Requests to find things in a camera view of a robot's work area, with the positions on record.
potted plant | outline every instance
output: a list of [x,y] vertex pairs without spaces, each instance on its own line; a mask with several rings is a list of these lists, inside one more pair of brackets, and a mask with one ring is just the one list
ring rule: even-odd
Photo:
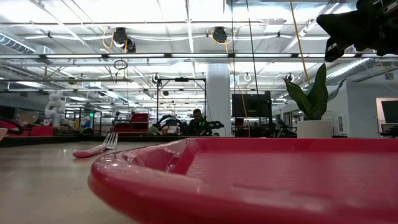
[[340,82],[334,92],[328,94],[328,89],[326,88],[326,65],[323,64],[317,71],[315,81],[309,85],[305,93],[301,87],[289,79],[284,78],[284,81],[289,96],[304,113],[304,121],[297,123],[297,137],[331,138],[333,135],[331,123],[330,121],[322,121],[321,118],[326,112],[328,101],[336,97],[345,79]]

pink plate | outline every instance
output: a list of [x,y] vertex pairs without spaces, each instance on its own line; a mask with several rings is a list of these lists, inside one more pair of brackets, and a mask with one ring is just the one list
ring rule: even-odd
[[397,223],[398,140],[201,138],[99,158],[91,190],[141,223]]

computer monitor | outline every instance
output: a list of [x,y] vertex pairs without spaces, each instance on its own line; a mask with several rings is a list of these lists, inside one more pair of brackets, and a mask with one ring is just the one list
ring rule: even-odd
[[398,101],[382,101],[386,124],[398,124]]
[[232,94],[232,117],[258,118],[259,116],[271,116],[271,103],[271,95],[267,93],[259,95],[258,99],[255,94]]

white column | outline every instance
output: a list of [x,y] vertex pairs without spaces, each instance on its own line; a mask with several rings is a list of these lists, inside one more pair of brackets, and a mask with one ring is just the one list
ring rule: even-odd
[[212,121],[220,121],[225,129],[216,129],[220,136],[231,135],[231,92],[229,89],[230,71],[226,63],[207,66],[207,106],[206,116]]

man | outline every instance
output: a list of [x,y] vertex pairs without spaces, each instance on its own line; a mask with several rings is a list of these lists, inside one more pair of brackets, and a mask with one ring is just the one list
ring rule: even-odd
[[196,134],[199,128],[199,122],[202,120],[201,111],[199,109],[193,110],[193,119],[189,122],[190,134]]

